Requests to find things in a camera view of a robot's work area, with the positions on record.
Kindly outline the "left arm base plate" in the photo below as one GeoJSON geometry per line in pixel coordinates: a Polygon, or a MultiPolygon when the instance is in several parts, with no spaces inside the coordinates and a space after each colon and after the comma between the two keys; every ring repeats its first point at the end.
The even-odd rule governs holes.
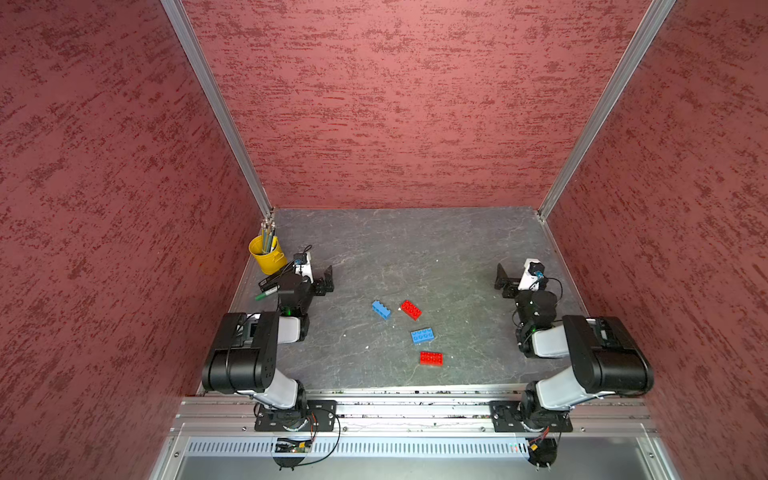
{"type": "Polygon", "coordinates": [[[253,429],[272,433],[332,432],[336,428],[336,410],[334,400],[300,401],[291,409],[259,405],[255,409],[253,429]]]}

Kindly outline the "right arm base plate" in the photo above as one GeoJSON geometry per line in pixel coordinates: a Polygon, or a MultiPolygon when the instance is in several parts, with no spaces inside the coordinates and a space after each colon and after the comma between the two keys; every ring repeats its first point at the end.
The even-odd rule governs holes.
{"type": "Polygon", "coordinates": [[[569,413],[540,406],[523,406],[521,401],[491,401],[490,419],[496,433],[541,434],[573,431],[569,413]]]}

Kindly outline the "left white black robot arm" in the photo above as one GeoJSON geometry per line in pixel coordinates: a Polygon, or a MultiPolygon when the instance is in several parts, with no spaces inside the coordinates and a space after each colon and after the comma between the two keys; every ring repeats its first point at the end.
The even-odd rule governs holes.
{"type": "Polygon", "coordinates": [[[223,316],[202,368],[203,389],[254,400],[256,431],[333,431],[336,403],[309,401],[302,383],[277,368],[278,346],[306,339],[312,300],[334,291],[333,268],[315,280],[309,264],[289,265],[260,281],[259,288],[256,299],[274,296],[276,306],[223,316]]]}

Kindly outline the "red lego brick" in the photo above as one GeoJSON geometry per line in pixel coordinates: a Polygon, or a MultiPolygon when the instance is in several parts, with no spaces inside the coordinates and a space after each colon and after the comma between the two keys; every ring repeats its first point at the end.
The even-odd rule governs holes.
{"type": "Polygon", "coordinates": [[[409,300],[406,300],[401,304],[400,310],[414,321],[417,321],[422,315],[422,311],[409,300]]]}
{"type": "Polygon", "coordinates": [[[444,364],[444,356],[442,353],[422,351],[419,355],[419,362],[421,365],[441,367],[444,364]]]}

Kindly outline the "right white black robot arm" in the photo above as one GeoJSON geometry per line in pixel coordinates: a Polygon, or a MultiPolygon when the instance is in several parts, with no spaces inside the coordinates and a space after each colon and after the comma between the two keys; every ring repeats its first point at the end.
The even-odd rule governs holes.
{"type": "Polygon", "coordinates": [[[497,266],[494,288],[515,303],[513,324],[520,352],[529,359],[566,358],[570,366],[529,382],[517,401],[491,402],[495,432],[542,437],[570,432],[574,407],[605,396],[643,396],[654,385],[648,360],[619,319],[557,317],[560,296],[547,289],[557,281],[546,275],[537,259],[527,259],[517,278],[497,266]]]}

